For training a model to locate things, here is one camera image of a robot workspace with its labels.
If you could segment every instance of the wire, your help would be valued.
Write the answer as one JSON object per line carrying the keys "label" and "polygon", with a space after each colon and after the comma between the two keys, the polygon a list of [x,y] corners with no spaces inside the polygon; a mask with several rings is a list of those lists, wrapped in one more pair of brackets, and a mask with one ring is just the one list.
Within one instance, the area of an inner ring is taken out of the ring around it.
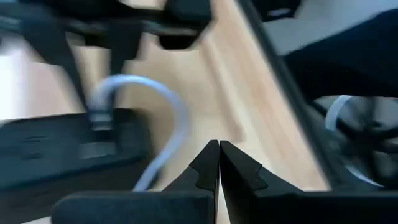
{"label": "wire", "polygon": [[106,78],[95,90],[94,95],[90,99],[90,108],[94,108],[95,110],[108,110],[110,107],[109,99],[111,95],[121,86],[130,83],[149,86],[157,90],[171,102],[177,118],[177,125],[175,126],[172,137],[160,154],[148,165],[133,189],[133,191],[144,191],[147,190],[151,182],[155,179],[157,172],[173,156],[181,143],[183,143],[183,140],[187,137],[189,131],[188,109],[180,97],[165,85],[151,80],[150,78],[124,74],[112,75]]}
{"label": "wire", "polygon": [[[337,123],[337,117],[339,115],[340,110],[344,106],[345,103],[347,103],[348,100],[352,99],[353,96],[348,96],[348,95],[341,95],[339,96],[333,104],[330,106],[328,112],[326,113],[325,117],[325,128],[326,130],[329,130],[331,132],[336,131],[336,123]],[[361,171],[359,171],[352,162],[350,162],[347,159],[342,159],[344,166],[346,169],[352,173],[355,177],[357,177],[359,180],[362,180],[364,182],[367,182],[369,184],[375,185],[377,187],[383,187],[383,185],[371,180],[370,178],[366,177]]]}

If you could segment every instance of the wooden surface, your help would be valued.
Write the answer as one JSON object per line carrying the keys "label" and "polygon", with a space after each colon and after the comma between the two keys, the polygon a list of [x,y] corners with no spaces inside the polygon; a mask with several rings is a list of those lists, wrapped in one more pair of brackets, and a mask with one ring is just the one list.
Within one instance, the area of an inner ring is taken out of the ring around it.
{"label": "wooden surface", "polygon": [[[157,1],[132,1],[159,6]],[[231,141],[301,189],[327,189],[239,6],[233,0],[217,0],[213,8],[217,21],[190,51],[164,51],[153,36],[146,35],[144,60],[127,65],[129,73],[153,78],[175,90],[190,110],[190,137],[164,167],[156,189],[176,178],[210,139]],[[21,40],[7,43],[3,49],[7,54],[0,57],[0,119],[82,111],[59,68],[34,62],[37,57]],[[107,74],[107,51],[88,47],[74,50],[90,91]],[[120,105],[148,112],[154,143],[160,149],[172,131],[170,106],[145,87],[132,86],[123,92]],[[222,193],[218,213],[219,223],[229,223]],[[48,222],[45,218],[30,223]]]}

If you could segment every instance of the white cable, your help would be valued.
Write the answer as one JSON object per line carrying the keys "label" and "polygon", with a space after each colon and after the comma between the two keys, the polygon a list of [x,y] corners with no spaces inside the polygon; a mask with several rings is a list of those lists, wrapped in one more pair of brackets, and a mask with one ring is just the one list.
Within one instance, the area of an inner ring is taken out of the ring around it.
{"label": "white cable", "polygon": [[[337,118],[339,115],[340,110],[344,106],[345,103],[349,99],[351,99],[353,96],[348,96],[348,95],[341,95],[339,96],[333,104],[330,106],[326,117],[325,117],[325,128],[326,130],[329,130],[331,132],[336,131],[336,124],[337,124]],[[359,171],[350,161],[346,159],[342,159],[344,166],[346,169],[352,173],[355,177],[357,177],[359,180],[362,180],[364,182],[367,182],[369,184],[373,184],[378,187],[383,187],[383,185],[376,183],[375,181],[371,180],[370,178],[366,177],[361,171]]]}
{"label": "white cable", "polygon": [[166,99],[171,102],[176,114],[175,120],[177,124],[172,137],[169,139],[160,154],[145,169],[133,189],[133,191],[144,191],[155,179],[157,172],[173,156],[183,140],[187,137],[189,131],[188,110],[180,97],[178,97],[177,94],[168,89],[165,85],[146,77],[124,74],[112,75],[102,81],[99,87],[95,90],[89,107],[93,108],[94,110],[107,110],[111,106],[109,104],[111,102],[110,98],[112,93],[114,93],[119,87],[130,83],[146,85],[157,90],[161,95],[166,97]]}

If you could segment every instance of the light wood table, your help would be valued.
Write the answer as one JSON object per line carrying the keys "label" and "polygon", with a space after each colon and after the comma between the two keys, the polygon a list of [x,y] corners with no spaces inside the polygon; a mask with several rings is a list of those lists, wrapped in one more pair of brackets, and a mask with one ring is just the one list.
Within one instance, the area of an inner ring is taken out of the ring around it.
{"label": "light wood table", "polygon": [[[157,1],[132,0],[158,7]],[[264,167],[304,190],[324,190],[308,142],[259,48],[238,3],[214,0],[216,22],[189,51],[160,49],[154,37],[142,43],[142,61],[129,62],[127,71],[163,82],[182,96],[190,109],[190,137],[164,167],[156,189],[162,189],[186,168],[210,139],[229,140]],[[0,119],[77,113],[62,71],[34,62],[37,58],[23,41],[8,42],[0,57]],[[88,90],[108,71],[107,51],[75,47]],[[122,106],[147,110],[157,149],[170,136],[173,114],[155,91],[141,86],[126,88]],[[30,223],[49,223],[49,219]],[[229,223],[220,193],[218,223]]]}

